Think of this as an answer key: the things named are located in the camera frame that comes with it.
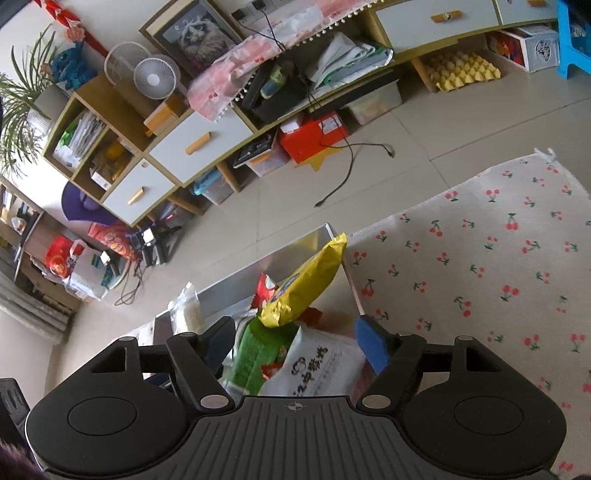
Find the electrical outlet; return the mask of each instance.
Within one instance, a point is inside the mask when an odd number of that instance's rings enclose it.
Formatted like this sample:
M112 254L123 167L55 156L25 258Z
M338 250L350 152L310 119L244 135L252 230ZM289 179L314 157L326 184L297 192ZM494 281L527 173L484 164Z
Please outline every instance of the electrical outlet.
M248 27L262 16L262 13L256 11L256 9L251 4L245 5L244 7L232 12L232 17L243 27Z
M254 0L252 6L259 12L265 12L267 15L269 15L271 12L274 12L277 9L277 7L273 4L272 0Z

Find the black cable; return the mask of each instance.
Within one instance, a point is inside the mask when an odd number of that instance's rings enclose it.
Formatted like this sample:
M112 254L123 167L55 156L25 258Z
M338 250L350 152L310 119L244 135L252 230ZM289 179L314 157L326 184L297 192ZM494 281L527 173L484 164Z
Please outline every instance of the black cable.
M125 293L125 289L127 288L127 284L128 284L129 279L131 277L129 274L131 271L131 262L128 264L127 269L125 270L125 273L124 273L125 282L124 282L123 288L121 290L121 296L120 296L119 300L117 300L115 302L116 307L119 307L121 305L131 305L135 301L135 296L137 295L138 290L141 287L141 284L144 279L144 273L146 272L146 270L148 268L148 267L145 267L142 270L141 264L142 264L142 262L141 262L141 260L139 260L135 263L135 267L134 267L134 277L136 277L138 279L136 286L133 288L133 290Z
M267 14L263 11L263 10L259 10L264 16L265 19L267 20L267 24L269 25L269 29L271 30L271 37L269 37L268 35L262 34L260 32L258 32L257 30L254 30L252 28L248 28L248 27L244 27L247 30L250 30L258 35L260 35L261 37L265 37L268 38L269 40L274 40L275 43L277 44L277 46L279 47L279 49L281 50L282 53L286 53L287 52L287 48L286 46L277 40L276 36L275 36L275 32L273 30L273 27L271 25L271 21L269 20L269 17L267 16ZM308 85L308 82L306 80L306 78L304 77L303 72L300 71L300 69L298 68L298 66L296 65L296 63L294 62L294 70L295 70L295 75L300 79L300 81L304 84L304 86L306 87L306 92L307 92L307 96L308 96L308 102L311 105L314 105L314 103L316 103L316 108L320 108L322 107L322 105L320 104L320 102L314 98L314 95L312 95L312 93L310 92L310 86ZM337 188L335 188L334 190L332 190L328 195L326 195L321 201L317 202L314 205L314 208L316 207L320 207L321 205L324 204L324 202L326 202L326 200L328 200L331 196L333 196L336 192L338 192L348 181L349 181L349 177L351 176L351 173L353 171L353 165L355 164L355 152L353 151L353 146L356 145L367 145L367 146L371 146L371 147L382 147L386 153L388 154L388 156L390 158L394 158L394 152L390 151L388 149L389 145L383 144L383 143L366 143L366 142L356 142L356 143L350 143L347 138L345 137L343 140L345 141L346 145L343 146L335 146L335 145L324 145L322 143L322 138L325 136L326 134L323 132L322 136L320 137L319 140L319 144L321 147L324 148L348 148L350 153L351 153L351 161L349 163L349 170L347 171L347 175L345 176L345 179L337 186Z

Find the picture frame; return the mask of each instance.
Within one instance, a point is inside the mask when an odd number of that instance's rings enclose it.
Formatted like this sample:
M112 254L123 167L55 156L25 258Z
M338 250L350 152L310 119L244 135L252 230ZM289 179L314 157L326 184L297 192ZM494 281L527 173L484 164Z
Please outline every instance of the picture frame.
M172 0L139 31L178 64L185 80L197 77L243 40L233 21L209 0Z

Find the white fan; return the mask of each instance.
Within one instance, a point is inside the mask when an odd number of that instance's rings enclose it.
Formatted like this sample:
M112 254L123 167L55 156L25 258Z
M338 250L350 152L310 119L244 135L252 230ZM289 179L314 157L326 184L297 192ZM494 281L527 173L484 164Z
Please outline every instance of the white fan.
M181 71L173 59L166 55L153 55L141 61L134 71L135 87L146 97L162 100L180 84Z
M113 85L117 85L121 80L131 80L137 65L149 56L150 51L137 42L120 43L105 59L105 75Z

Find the yellow egg tray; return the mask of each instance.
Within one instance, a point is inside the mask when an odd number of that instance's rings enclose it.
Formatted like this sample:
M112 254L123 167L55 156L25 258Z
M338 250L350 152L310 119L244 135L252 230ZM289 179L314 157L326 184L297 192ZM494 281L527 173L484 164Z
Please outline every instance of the yellow egg tray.
M501 78L501 71L488 60L476 53L467 55L461 51L433 57L427 62L427 73L443 92Z

